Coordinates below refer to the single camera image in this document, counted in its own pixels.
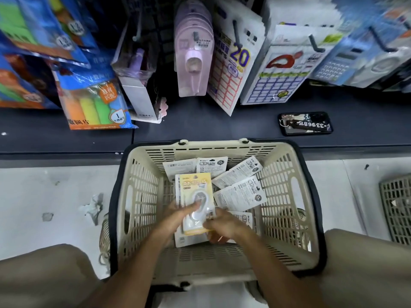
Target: yellow package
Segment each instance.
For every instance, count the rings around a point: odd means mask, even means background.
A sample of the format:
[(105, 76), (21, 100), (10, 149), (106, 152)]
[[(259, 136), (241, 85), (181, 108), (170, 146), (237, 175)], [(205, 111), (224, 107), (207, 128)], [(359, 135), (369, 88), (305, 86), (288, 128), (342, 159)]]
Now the yellow package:
[(203, 227), (207, 218), (214, 216), (213, 187), (210, 173), (180, 175), (181, 206), (201, 201), (200, 208), (184, 217), (182, 229), (185, 235), (201, 234), (208, 230)]

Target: white floor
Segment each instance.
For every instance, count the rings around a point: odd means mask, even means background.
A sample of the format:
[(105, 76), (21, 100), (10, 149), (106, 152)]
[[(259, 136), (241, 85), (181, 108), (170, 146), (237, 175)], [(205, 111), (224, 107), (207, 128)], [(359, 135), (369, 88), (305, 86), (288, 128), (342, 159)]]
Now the white floor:
[[(307, 165), (320, 196), (324, 231), (340, 228), (390, 239), (378, 183), (410, 173), (411, 158), (308, 161)], [(107, 277), (106, 268), (98, 263), (99, 237), (117, 171), (117, 165), (0, 169), (0, 259), (69, 243), (89, 256), (99, 278)], [(104, 194), (103, 211), (94, 226), (79, 206), (98, 193)], [(49, 222), (42, 221), (46, 212), (54, 214)], [(241, 287), (233, 285), (229, 291), (236, 288)], [(165, 303), (173, 303), (173, 296)]]

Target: person's left hand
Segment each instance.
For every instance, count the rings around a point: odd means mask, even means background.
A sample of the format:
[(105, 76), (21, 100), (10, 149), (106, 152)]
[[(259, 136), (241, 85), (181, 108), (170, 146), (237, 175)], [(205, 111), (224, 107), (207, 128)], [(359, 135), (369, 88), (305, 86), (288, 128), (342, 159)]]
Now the person's left hand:
[(186, 207), (179, 208), (176, 201), (171, 202), (164, 211), (163, 219), (153, 228), (152, 235), (161, 240), (163, 246), (166, 246), (172, 234), (181, 225), (184, 217), (198, 210), (200, 205), (201, 202), (197, 201)]

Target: white round label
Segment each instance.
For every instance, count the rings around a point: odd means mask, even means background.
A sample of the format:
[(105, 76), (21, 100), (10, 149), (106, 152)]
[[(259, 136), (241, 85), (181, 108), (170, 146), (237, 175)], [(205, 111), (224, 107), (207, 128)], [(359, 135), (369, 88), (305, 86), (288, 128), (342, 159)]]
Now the white round label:
[(42, 102), (42, 98), (37, 95), (36, 93), (30, 93), (30, 94), (26, 94), (23, 96), (23, 98), (27, 101), (32, 101), (34, 103), (41, 103)]
[(118, 124), (123, 124), (126, 121), (126, 115), (124, 114), (123, 109), (113, 112), (110, 116), (110, 120)]
[(59, 36), (57, 39), (56, 39), (56, 43), (57, 43), (57, 45), (58, 46), (60, 46), (60, 47), (62, 47), (62, 48), (64, 48), (65, 50), (73, 50), (74, 49), (74, 47), (73, 47), (73, 43), (71, 42), (71, 40), (69, 39), (69, 37), (67, 36), (67, 35), (62, 35), (62, 36)]
[(72, 20), (67, 25), (69, 30), (76, 36), (82, 36), (84, 34), (84, 27), (78, 20)]

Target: basket rim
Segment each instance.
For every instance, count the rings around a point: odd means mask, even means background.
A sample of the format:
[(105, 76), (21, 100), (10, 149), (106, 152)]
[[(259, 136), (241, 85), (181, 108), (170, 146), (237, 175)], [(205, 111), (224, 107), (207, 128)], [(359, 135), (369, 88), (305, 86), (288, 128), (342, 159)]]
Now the basket rim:
[[(109, 204), (109, 238), (110, 238), (110, 276), (118, 271), (118, 242), (117, 242), (117, 212), (118, 212), (118, 200), (120, 197), (121, 185), (125, 173), (126, 163), (128, 156), (132, 150), (141, 146), (161, 146), (161, 145), (173, 145), (181, 142), (183, 139), (169, 140), (169, 141), (159, 141), (159, 142), (137, 142), (129, 145), (123, 153), (121, 158), (120, 167), (118, 169), (117, 179), (111, 193), (110, 204)], [(297, 277), (305, 277), (310, 275), (319, 274), (327, 263), (327, 248), (326, 240), (324, 237), (323, 230), (323, 218), (321, 211), (320, 197), (318, 195), (314, 180), (311, 177), (308, 167), (305, 163), (304, 157), (300, 150), (300, 147), (292, 140), (284, 138), (247, 138), (247, 141), (243, 141), (244, 144), (248, 142), (255, 143), (265, 143), (265, 142), (284, 142), (292, 146), (297, 155), (298, 161), (302, 172), (304, 174), (305, 180), (307, 181), (308, 189), (310, 191), (311, 202), (314, 211), (315, 228), (318, 238), (318, 249), (319, 249), (319, 259), (314, 268), (305, 269), (300, 271), (293, 271), (293, 274)]]

